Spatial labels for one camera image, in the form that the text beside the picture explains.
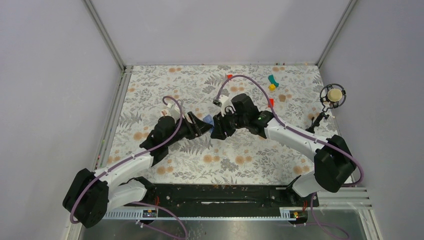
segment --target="metal corner post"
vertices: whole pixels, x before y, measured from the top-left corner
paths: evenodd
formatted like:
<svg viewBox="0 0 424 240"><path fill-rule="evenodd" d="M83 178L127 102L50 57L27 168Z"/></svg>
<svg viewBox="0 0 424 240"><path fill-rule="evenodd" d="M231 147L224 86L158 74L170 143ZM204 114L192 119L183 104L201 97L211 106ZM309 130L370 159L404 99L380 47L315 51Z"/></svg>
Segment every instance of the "metal corner post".
<svg viewBox="0 0 424 240"><path fill-rule="evenodd" d="M351 14L351 12L354 9L357 2L358 2L358 0L350 0L349 3L347 4L346 9L344 10L343 14L341 15L341 18L338 21L334 31L332 32L330 39L328 40L327 44L324 47L324 50L322 51L321 55L319 56L318 61L315 64L315 65L318 66L319 69L323 65L324 60L326 59L330 49L332 48L335 40L339 36L339 33L343 29L343 26L345 25L346 20L348 19L349 15Z"/></svg>
<svg viewBox="0 0 424 240"><path fill-rule="evenodd" d="M108 162L109 153L115 136L115 131L118 126L118 121L121 115L121 110L124 104L124 98L127 93L128 84L130 83L133 66L128 66L122 72L117 89L113 96L112 105L109 110L107 123L103 130L103 136L97 150L97 161L93 169L105 167Z"/></svg>
<svg viewBox="0 0 424 240"><path fill-rule="evenodd" d="M112 54L112 57L115 60L116 64L118 65L121 71L124 71L126 68L126 65L124 64L124 61L122 60L117 48L112 42L111 36L109 36L109 33L106 30L102 20L100 19L100 16L96 11L96 8L94 7L93 2L91 0L82 0L82 2L85 4L85 7L87 8L88 13L91 15L94 24L96 25L98 31L100 32L104 40L104 43L106 44L107 48Z"/></svg>

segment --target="leaf pattern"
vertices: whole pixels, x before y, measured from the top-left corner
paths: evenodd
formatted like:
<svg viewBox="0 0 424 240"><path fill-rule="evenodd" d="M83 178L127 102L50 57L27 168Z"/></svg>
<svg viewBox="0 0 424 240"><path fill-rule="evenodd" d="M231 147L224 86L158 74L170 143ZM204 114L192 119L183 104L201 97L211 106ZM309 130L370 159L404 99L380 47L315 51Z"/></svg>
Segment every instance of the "leaf pattern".
<svg viewBox="0 0 424 240"><path fill-rule="evenodd" d="M124 159L140 150L161 116L163 96L183 101L184 112L199 119L214 116L220 108L212 103L225 76L252 77L274 99L275 112L285 121L306 129L311 118L322 109L319 92L323 82L316 66L191 65L134 66L119 116L107 163ZM273 74L279 87L269 91L268 76ZM259 110L269 110L262 92L250 81L232 79L221 94L230 98L246 93ZM331 112L316 128L317 134L337 133ZM314 169L312 160L279 142L238 129L225 141L210 134L181 140L169 147L169 154L150 169L138 172L154 183L187 184L288 184L299 174Z"/></svg>

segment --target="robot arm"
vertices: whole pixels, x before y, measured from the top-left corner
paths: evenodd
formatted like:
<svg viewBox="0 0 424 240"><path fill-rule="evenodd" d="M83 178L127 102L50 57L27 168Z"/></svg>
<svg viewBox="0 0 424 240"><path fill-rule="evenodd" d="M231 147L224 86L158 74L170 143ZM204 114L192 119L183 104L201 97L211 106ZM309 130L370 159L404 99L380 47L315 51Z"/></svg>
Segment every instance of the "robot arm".
<svg viewBox="0 0 424 240"><path fill-rule="evenodd" d="M74 213L74 217L86 228L97 224L106 212L116 207L143 200L146 192L150 189L149 182L143 177L130 178L136 173L159 163L168 155L170 145L183 138L190 140L200 137L213 127L211 124L198 119L192 112L188 112L190 121L183 117L179 130L173 135L180 121L180 112L172 104L168 105L168 108L170 108L169 111L162 111L164 116L159 118L147 139L140 144L139 152L134 152L113 165L99 168L94 172L85 168L76 174L62 203L63 207L69 212L71 212L82 191L94 179L102 175L84 194ZM162 144L172 135L173 137L166 144L155 150L150 150Z"/></svg>
<svg viewBox="0 0 424 240"><path fill-rule="evenodd" d="M341 153L325 146L317 140L327 142L350 154L342 137L331 138L319 136L306 130L285 123L285 127L277 122L269 111L259 112L251 98L245 93L235 96L231 104L226 96L220 96L214 104L221 107L221 112L213 117L214 129L211 138L224 140L234 134L236 129L246 128L250 133L266 139L275 140L302 153L314 161L314 171L298 176L290 183L288 190L294 191L304 198L320 190L337 192L342 184L353 173L356 165ZM315 140L306 139L293 131L295 129Z"/></svg>

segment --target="metal frame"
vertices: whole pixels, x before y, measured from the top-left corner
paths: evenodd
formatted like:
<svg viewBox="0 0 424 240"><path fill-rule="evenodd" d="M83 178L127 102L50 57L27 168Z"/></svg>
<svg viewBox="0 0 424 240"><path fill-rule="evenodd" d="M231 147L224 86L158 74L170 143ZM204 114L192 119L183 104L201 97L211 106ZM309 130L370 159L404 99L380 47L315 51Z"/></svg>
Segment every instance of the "metal frame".
<svg viewBox="0 0 424 240"><path fill-rule="evenodd" d="M97 150L97 161L95 162L93 169L104 167L108 162L108 157L111 152L112 143L115 137L115 132L118 126L121 110L124 105L124 99L127 93L128 84L130 83L132 72L133 66L130 66L127 67L125 72L121 75L121 79L117 85L117 91L113 96L113 102L109 110L107 123L104 126L101 143Z"/></svg>
<svg viewBox="0 0 424 240"><path fill-rule="evenodd" d="M70 221L66 223L65 231L62 236L62 240L78 240L80 238L81 229L83 225L81 223L72 224Z"/></svg>
<svg viewBox="0 0 424 240"><path fill-rule="evenodd" d="M108 31L106 31L105 25L103 25L103 22L100 19L99 14L97 13L96 8L93 5L93 2L91 0L82 0L82 2L85 4L88 13L92 17L95 26L100 32L100 35L102 36L104 43L112 54L112 57L115 60L116 64L118 65L121 71L124 71L126 68L125 63L122 60L114 43L112 42L111 36L109 36Z"/></svg>
<svg viewBox="0 0 424 240"><path fill-rule="evenodd" d="M315 63L315 65L317 65L319 69L323 65L324 60L326 59L330 49L332 48L335 40L339 36L340 31L345 25L346 20L348 19L349 15L351 14L357 2L358 0L350 0L349 3L347 4L347 7L344 10L343 14L341 15L341 18L338 21L334 31L332 32L330 39L328 40L327 44L324 47L324 51L322 51L321 56L319 56L318 61Z"/></svg>
<svg viewBox="0 0 424 240"><path fill-rule="evenodd" d="M319 207L314 210L356 210L368 240L382 240L382 233L377 224L374 210L365 187L342 187L336 193L320 191L317 193ZM108 212L103 219L140 220L143 210L151 207L123 206ZM286 221L290 211L301 211L301 207L280 207L281 217L180 217L185 221ZM156 220L173 220L172 217L158 217Z"/></svg>

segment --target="yellow block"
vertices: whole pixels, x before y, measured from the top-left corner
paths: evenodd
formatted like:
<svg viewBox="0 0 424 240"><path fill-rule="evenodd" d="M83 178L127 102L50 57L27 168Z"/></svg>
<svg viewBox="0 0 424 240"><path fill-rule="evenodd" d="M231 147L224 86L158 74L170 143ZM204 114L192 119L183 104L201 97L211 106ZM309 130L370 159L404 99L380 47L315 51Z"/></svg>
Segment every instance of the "yellow block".
<svg viewBox="0 0 424 240"><path fill-rule="evenodd" d="M274 84L269 85L269 90L272 92L276 89L276 86Z"/></svg>

